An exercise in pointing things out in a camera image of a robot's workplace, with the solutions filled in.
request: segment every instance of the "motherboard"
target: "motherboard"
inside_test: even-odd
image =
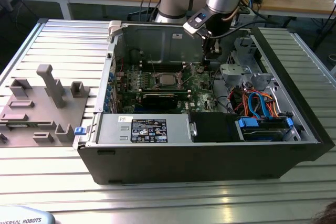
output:
[[[211,74],[195,63],[122,64],[116,72],[119,113],[218,112]]]

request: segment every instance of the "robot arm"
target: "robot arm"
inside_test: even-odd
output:
[[[196,12],[183,27],[192,36],[205,25],[207,30],[201,30],[201,36],[208,32],[213,36],[223,34],[230,28],[238,3],[239,0],[206,0],[206,6]]]

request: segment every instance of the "table leg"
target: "table leg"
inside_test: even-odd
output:
[[[330,73],[332,76],[336,77],[336,66],[334,66],[331,70]]]
[[[0,0],[0,4],[8,11],[8,12],[12,12],[13,8],[11,5],[11,1],[12,0]]]
[[[73,19],[68,0],[59,0],[59,6],[63,14],[63,19]]]

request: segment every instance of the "power supply label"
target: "power supply label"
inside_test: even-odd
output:
[[[167,143],[166,119],[132,120],[132,143]]]

